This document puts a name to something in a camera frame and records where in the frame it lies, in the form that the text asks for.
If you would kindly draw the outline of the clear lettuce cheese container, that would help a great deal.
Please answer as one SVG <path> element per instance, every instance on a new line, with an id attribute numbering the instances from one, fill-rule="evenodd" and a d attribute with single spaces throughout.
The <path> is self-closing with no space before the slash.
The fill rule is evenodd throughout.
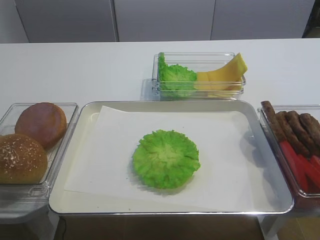
<path id="1" fill-rule="evenodd" d="M 208 72 L 217 70 L 225 66 L 237 54 L 233 52 L 159 52 L 153 59 L 153 70 L 151 78 L 152 93 L 160 100 L 196 100 L 196 99 L 223 99 L 223 100 L 237 100 L 244 93 L 244 86 L 246 85 L 245 74 L 241 77 L 243 82 L 243 90 L 240 94 L 230 98 L 209 98 L 200 96 L 195 90 L 190 96 L 173 98 L 166 97 L 160 90 L 160 82 L 158 80 L 158 58 L 159 54 L 164 53 L 165 62 L 170 65 L 179 64 L 187 67 L 189 70 L 197 72 Z"/>

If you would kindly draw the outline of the yellow cheese slices flat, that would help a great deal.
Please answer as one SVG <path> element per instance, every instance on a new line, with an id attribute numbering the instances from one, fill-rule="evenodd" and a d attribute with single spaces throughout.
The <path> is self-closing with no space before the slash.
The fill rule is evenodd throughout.
<path id="1" fill-rule="evenodd" d="M 243 81 L 238 78 L 234 81 L 217 81 L 209 78 L 198 77 L 194 88 L 201 97 L 207 98 L 232 98 L 243 91 Z"/>

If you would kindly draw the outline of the yellow cheese slice upright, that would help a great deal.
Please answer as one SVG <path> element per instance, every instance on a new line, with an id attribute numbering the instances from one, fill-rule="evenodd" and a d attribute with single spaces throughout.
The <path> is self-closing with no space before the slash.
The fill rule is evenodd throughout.
<path id="1" fill-rule="evenodd" d="M 223 67 L 196 73 L 198 82 L 237 82 L 247 72 L 248 67 L 239 52 Z"/>

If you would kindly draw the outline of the green lettuce leaf on tray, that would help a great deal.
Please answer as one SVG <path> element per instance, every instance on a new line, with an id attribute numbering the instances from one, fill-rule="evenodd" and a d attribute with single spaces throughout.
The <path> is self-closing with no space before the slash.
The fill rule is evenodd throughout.
<path id="1" fill-rule="evenodd" d="M 156 130 L 146 134 L 132 156 L 139 179 L 156 189 L 182 187 L 201 167 L 197 145 L 185 134 Z"/>

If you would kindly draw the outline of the green lettuce in container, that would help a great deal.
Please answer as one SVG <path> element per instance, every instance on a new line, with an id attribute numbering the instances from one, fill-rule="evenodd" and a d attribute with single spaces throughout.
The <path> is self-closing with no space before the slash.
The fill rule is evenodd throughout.
<path id="1" fill-rule="evenodd" d="M 185 98 L 196 91 L 197 74 L 179 64 L 168 65 L 165 54 L 158 56 L 159 88 L 165 97 Z"/>

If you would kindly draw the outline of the silver metal tray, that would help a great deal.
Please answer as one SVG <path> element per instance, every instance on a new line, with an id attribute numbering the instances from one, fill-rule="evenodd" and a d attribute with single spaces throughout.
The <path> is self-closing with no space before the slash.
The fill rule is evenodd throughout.
<path id="1" fill-rule="evenodd" d="M 85 138 L 89 136 L 98 120 L 102 107 L 111 107 L 117 110 L 142 110 L 150 111 L 151 108 L 159 108 L 161 112 L 177 108 L 193 111 L 196 107 L 202 110 L 226 111 L 236 108 L 255 109 L 242 100 L 177 100 L 177 101 L 95 101 L 85 105 L 76 121 L 75 129 L 65 150 L 62 166 L 58 172 L 53 185 L 49 206 L 59 214 L 103 214 L 103 215 L 194 215 L 194 214 L 252 214 L 272 215 L 289 212 L 294 205 L 293 197 L 285 181 L 285 191 L 280 194 L 277 208 L 266 208 L 261 210 L 240 211 L 216 211 L 212 208 L 188 207 L 169 203 L 154 202 L 150 200 L 126 200 L 120 197 L 107 196 L 103 194 L 76 192 L 65 189 L 65 185 L 73 171 L 80 148 L 84 145 Z"/>

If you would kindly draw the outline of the white parchment paper sheet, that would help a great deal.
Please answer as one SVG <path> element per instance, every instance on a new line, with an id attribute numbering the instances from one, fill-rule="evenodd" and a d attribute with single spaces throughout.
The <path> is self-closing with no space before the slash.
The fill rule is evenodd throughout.
<path id="1" fill-rule="evenodd" d="M 181 187 L 148 187 L 134 173 L 139 141 L 157 130 L 185 134 L 198 149 L 200 168 Z M 256 113 L 248 107 L 160 111 L 104 106 L 65 189 L 235 212 L 277 208 L 286 183 Z"/>

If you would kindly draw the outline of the plain brown bun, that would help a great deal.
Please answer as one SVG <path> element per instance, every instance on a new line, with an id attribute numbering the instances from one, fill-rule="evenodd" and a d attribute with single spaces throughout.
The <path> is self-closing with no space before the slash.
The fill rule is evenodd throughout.
<path id="1" fill-rule="evenodd" d="M 41 102 L 26 108 L 19 116 L 14 132 L 26 135 L 45 149 L 54 147 L 67 131 L 67 118 L 56 104 Z"/>

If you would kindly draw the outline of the clear left bun container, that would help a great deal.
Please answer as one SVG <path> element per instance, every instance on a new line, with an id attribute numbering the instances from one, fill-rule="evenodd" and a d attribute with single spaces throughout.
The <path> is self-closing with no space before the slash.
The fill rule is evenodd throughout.
<path id="1" fill-rule="evenodd" d="M 43 178 L 37 184 L 1 184 L 0 199 L 2 201 L 40 202 L 49 198 L 62 165 L 63 155 L 68 147 L 79 117 L 79 107 L 76 103 L 61 102 L 55 104 L 64 111 L 67 128 L 62 139 L 47 152 L 48 167 Z M 0 119 L 0 134 L 13 134 L 19 116 L 32 105 L 32 103 L 12 104 Z"/>

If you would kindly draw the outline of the clear right meat container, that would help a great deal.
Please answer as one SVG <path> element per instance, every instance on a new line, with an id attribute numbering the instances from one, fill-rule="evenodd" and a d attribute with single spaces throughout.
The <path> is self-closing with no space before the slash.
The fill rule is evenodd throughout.
<path id="1" fill-rule="evenodd" d="M 296 111 L 299 114 L 303 113 L 309 113 L 311 114 L 314 118 L 316 118 L 320 122 L 320 107 L 319 105 L 273 105 L 271 104 L 272 107 L 274 108 L 274 111 L 276 113 L 280 111 Z M 263 108 L 258 109 L 258 112 L 260 113 L 260 120 L 262 124 L 262 129 L 267 137 L 268 143 L 278 161 L 278 164 L 283 172 L 284 177 L 286 178 L 290 190 L 294 195 L 301 196 L 303 198 L 315 198 L 319 199 L 320 194 L 308 194 L 303 191 L 301 191 L 295 176 L 293 175 L 293 172 L 287 162 L 287 159 L 285 158 L 285 155 L 280 147 L 280 142 L 275 137 L 275 134 L 273 130 L 270 127 L 269 121 L 267 120 L 266 114 L 263 111 Z M 306 159 L 314 165 L 319 171 L 320 171 L 320 156 L 312 156 Z"/>

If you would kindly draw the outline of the brown meat patties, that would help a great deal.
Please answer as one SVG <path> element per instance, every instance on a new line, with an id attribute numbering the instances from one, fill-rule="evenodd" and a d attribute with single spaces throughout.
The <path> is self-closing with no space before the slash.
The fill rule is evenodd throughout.
<path id="1" fill-rule="evenodd" d="M 320 156 L 320 123 L 315 117 L 295 110 L 275 112 L 269 101 L 261 106 L 278 142 L 288 142 L 305 158 Z"/>

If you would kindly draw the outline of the sesame top bun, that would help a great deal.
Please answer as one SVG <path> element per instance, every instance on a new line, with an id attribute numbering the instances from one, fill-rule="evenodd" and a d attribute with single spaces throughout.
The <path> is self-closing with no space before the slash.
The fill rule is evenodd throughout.
<path id="1" fill-rule="evenodd" d="M 1 184 L 38 184 L 47 168 L 47 153 L 36 140 L 16 133 L 0 137 Z"/>

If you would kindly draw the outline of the red tomato slices in container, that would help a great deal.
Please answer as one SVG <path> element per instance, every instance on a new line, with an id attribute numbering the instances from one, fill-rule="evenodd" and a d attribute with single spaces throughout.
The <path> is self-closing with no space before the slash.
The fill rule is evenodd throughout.
<path id="1" fill-rule="evenodd" d="M 319 194 L 320 171 L 304 156 L 297 154 L 288 141 L 282 141 L 280 148 L 301 191 L 306 194 Z"/>

